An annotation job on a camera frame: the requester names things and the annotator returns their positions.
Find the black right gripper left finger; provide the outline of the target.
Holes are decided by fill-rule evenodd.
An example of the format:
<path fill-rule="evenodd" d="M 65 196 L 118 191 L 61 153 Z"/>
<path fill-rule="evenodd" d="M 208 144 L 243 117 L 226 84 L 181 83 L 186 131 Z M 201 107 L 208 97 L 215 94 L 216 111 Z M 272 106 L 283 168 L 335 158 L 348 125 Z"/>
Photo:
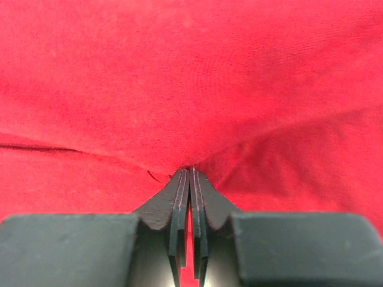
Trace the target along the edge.
<path fill-rule="evenodd" d="M 131 213 L 19 214 L 1 222 L 2 286 L 179 286 L 189 172 Z"/>

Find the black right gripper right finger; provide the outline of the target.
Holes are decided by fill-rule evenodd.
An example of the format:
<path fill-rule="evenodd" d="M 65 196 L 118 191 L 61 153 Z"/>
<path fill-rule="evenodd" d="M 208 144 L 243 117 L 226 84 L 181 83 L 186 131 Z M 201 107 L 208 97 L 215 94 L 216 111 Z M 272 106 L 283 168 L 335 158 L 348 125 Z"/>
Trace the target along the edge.
<path fill-rule="evenodd" d="M 200 286 L 381 286 L 382 240 L 363 216 L 245 212 L 190 171 Z"/>

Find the bright red t shirt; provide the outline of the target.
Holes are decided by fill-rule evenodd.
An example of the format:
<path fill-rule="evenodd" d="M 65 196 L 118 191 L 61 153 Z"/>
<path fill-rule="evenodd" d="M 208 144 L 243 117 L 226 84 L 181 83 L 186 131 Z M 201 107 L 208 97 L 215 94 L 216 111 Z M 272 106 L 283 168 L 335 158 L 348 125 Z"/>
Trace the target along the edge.
<path fill-rule="evenodd" d="M 382 240 L 382 2 L 1 2 L 1 222 L 131 213 L 182 169 Z"/>

